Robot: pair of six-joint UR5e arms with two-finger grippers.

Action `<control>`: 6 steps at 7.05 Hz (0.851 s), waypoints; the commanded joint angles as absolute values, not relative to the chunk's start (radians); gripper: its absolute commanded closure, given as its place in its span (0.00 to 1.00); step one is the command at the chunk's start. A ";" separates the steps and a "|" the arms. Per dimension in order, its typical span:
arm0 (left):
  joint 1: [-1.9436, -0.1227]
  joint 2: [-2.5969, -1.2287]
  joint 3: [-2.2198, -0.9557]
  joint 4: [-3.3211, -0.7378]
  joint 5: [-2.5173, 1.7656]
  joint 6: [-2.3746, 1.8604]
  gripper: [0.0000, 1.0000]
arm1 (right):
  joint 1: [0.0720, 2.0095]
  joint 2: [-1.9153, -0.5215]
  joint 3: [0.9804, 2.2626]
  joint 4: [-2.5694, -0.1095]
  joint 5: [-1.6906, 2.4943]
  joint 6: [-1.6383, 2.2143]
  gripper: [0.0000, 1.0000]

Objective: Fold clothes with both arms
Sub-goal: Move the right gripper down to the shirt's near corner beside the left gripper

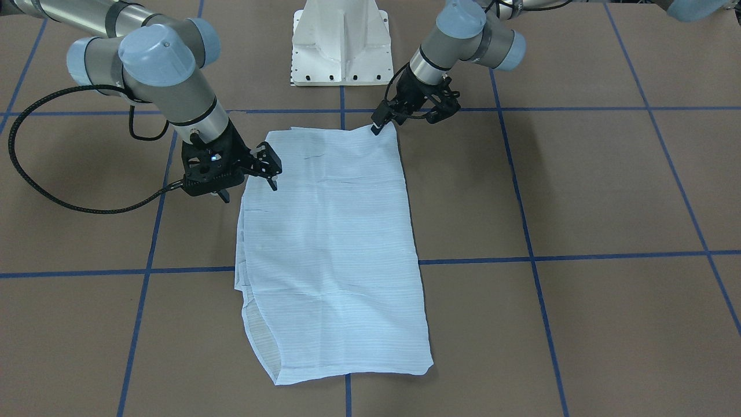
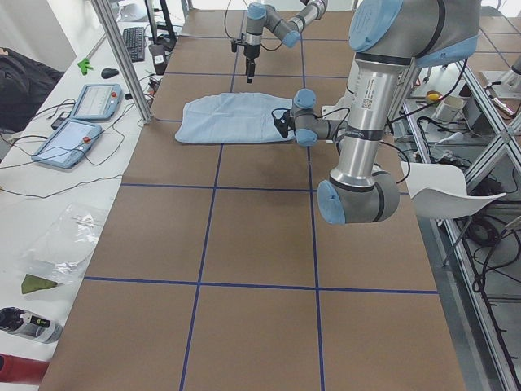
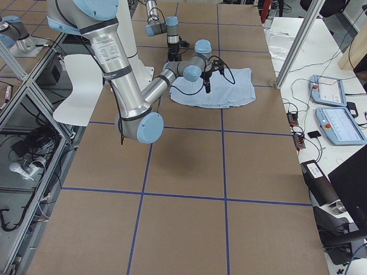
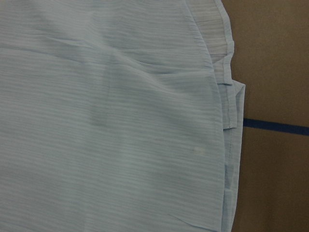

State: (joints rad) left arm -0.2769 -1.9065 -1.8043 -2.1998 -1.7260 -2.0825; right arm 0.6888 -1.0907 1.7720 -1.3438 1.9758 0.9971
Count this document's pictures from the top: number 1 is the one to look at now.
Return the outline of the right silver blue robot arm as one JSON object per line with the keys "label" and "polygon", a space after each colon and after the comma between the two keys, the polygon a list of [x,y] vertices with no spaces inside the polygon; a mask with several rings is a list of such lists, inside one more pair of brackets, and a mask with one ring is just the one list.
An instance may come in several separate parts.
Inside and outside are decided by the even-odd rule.
{"label": "right silver blue robot arm", "polygon": [[281,160],[266,142],[244,145],[202,74],[221,53],[214,27],[174,19],[124,1],[3,1],[2,15],[27,15],[88,33],[67,51],[67,71],[80,86],[129,103],[151,103],[182,139],[185,192],[225,195],[246,176],[276,189]]}

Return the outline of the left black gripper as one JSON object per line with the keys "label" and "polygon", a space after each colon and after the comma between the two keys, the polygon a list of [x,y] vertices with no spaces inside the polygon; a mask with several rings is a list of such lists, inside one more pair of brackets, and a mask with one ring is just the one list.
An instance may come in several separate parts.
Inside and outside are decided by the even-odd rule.
{"label": "left black gripper", "polygon": [[396,95],[393,100],[381,100],[376,110],[371,116],[372,126],[370,128],[374,135],[378,136],[384,126],[392,121],[402,125],[406,116],[414,116],[419,112],[424,103],[429,100],[424,95],[424,88],[434,86],[442,82],[439,80],[436,84],[429,85],[418,80],[410,69],[410,64],[405,64],[399,71],[397,77]]}

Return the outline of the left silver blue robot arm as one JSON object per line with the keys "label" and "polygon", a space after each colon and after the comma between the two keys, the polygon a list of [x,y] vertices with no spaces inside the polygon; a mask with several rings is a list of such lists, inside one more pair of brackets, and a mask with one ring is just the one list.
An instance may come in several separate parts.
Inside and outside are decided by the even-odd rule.
{"label": "left silver blue robot arm", "polygon": [[[576,5],[574,1],[446,1],[435,24],[410,60],[387,82],[383,99],[373,111],[370,129],[379,135],[386,126],[400,126],[407,120],[441,122],[461,110],[460,92],[450,88],[450,69],[461,63],[479,64],[490,70],[513,71],[526,55],[527,42],[517,31],[502,21],[515,19],[524,13],[542,13]],[[696,22],[733,10],[739,14],[739,1],[624,1],[596,2],[603,5],[619,46],[626,55],[628,67],[637,84],[642,106],[535,106],[464,108],[464,111],[572,112],[572,111],[739,111],[739,105],[653,106],[646,99],[634,66],[618,32],[611,5],[655,5],[662,15],[678,22]],[[389,100],[391,85],[397,83],[396,95]]]}

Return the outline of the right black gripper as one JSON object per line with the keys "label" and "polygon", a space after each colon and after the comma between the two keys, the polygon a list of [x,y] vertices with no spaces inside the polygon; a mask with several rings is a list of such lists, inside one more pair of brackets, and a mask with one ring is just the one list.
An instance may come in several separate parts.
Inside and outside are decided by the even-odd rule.
{"label": "right black gripper", "polygon": [[[228,122],[226,129],[217,139],[211,142],[202,140],[200,131],[192,129],[187,141],[182,144],[182,162],[184,159],[206,158],[225,159],[226,163],[243,169],[239,160],[248,153],[249,149],[244,145],[241,135],[234,127],[233,122]],[[283,173],[281,159],[268,142],[260,142],[256,148],[250,151],[252,157],[251,171],[254,176],[266,177],[267,184],[273,192],[278,190],[275,176]]]}

